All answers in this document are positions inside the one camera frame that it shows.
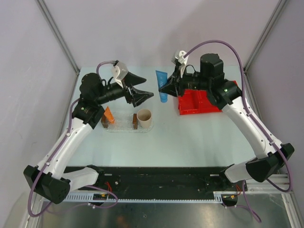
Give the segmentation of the blue toothpaste tube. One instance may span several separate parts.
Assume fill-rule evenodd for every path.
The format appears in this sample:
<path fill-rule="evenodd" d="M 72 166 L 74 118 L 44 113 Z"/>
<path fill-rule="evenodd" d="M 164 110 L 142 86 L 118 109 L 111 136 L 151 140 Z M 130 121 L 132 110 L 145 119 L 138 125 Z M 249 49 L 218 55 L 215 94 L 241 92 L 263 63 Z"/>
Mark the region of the blue toothpaste tube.
<path fill-rule="evenodd" d="M 157 77 L 158 88 L 161 88 L 167 83 L 168 75 L 166 72 L 159 70 L 156 70 L 155 72 Z M 166 93 L 159 92 L 159 95 L 160 95 L 160 101 L 162 103 L 166 103 L 168 101 L 168 95 Z"/>

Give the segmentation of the red plastic organizer bin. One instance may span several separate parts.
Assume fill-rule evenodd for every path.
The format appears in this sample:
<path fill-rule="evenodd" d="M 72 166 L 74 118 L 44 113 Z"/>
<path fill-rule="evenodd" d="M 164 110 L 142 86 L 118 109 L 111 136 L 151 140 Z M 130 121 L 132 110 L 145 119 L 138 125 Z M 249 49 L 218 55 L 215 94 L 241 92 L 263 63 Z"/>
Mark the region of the red plastic organizer bin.
<path fill-rule="evenodd" d="M 224 79 L 220 82 L 207 82 L 201 90 L 179 85 L 178 110 L 180 115 L 221 112 L 224 106 L 242 96 L 236 81 Z"/>

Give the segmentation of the beige cup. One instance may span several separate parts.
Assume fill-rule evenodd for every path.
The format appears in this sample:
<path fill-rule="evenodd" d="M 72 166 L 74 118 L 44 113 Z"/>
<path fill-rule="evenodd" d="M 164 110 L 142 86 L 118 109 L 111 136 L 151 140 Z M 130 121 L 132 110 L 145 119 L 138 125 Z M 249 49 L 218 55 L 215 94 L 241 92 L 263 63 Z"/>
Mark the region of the beige cup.
<path fill-rule="evenodd" d="M 152 123 L 152 113 L 148 109 L 141 109 L 137 112 L 137 120 L 140 126 L 144 129 L 148 129 Z"/>

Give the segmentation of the clear acrylic toothbrush stand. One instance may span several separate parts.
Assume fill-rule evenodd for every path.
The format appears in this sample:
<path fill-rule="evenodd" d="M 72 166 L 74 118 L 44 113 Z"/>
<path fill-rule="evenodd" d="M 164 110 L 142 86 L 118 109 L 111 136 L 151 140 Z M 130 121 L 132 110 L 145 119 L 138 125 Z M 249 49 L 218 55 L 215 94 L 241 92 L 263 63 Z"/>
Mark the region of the clear acrylic toothbrush stand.
<path fill-rule="evenodd" d="M 101 124 L 106 131 L 109 132 L 131 132 L 138 129 L 136 114 L 114 113 L 115 123 L 110 124 L 103 115 Z"/>

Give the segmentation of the orange toothpaste tube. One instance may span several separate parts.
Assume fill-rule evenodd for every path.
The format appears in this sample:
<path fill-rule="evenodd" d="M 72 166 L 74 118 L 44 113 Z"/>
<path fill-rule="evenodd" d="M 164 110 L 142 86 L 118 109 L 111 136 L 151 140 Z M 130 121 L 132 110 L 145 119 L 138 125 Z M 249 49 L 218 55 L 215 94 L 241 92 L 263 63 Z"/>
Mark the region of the orange toothpaste tube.
<path fill-rule="evenodd" d="M 109 121 L 110 124 L 115 123 L 115 118 L 114 118 L 113 114 L 111 113 L 111 110 L 109 107 L 106 107 L 106 109 L 104 111 L 104 116 L 106 117 L 106 119 Z"/>

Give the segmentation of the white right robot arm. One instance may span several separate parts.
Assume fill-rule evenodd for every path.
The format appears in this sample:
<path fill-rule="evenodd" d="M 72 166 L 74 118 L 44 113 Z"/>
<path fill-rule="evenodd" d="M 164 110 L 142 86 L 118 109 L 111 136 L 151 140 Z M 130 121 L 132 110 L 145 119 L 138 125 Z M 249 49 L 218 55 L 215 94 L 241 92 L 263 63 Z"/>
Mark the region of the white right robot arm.
<path fill-rule="evenodd" d="M 295 149 L 290 143 L 283 144 L 265 127 L 242 94 L 238 85 L 225 78 L 224 63 L 218 54 L 200 57 L 200 71 L 188 73 L 188 57 L 180 51 L 173 57 L 175 69 L 167 83 L 159 91 L 174 97 L 183 96 L 185 90 L 206 91 L 209 102 L 226 114 L 245 136 L 255 157 L 240 164 L 232 164 L 219 178 L 223 190 L 231 190 L 236 182 L 254 179 L 266 181 L 282 168 Z"/>

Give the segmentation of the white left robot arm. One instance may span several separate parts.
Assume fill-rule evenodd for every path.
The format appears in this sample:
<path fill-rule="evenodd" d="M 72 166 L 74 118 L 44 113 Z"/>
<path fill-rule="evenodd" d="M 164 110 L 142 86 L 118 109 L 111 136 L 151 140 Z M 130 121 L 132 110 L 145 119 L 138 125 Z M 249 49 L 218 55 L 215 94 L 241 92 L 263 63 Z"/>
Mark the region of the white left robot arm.
<path fill-rule="evenodd" d="M 94 165 L 65 173 L 65 169 L 80 143 L 95 129 L 102 119 L 103 104 L 124 97 L 134 107 L 153 97 L 152 92 L 135 88 L 146 79 L 127 73 L 122 84 L 105 81 L 97 73 L 83 76 L 80 98 L 71 104 L 68 127 L 51 151 L 35 167 L 27 166 L 23 172 L 32 192 L 54 204 L 61 203 L 69 192 L 91 186 L 95 190 L 105 184 L 104 171 Z"/>

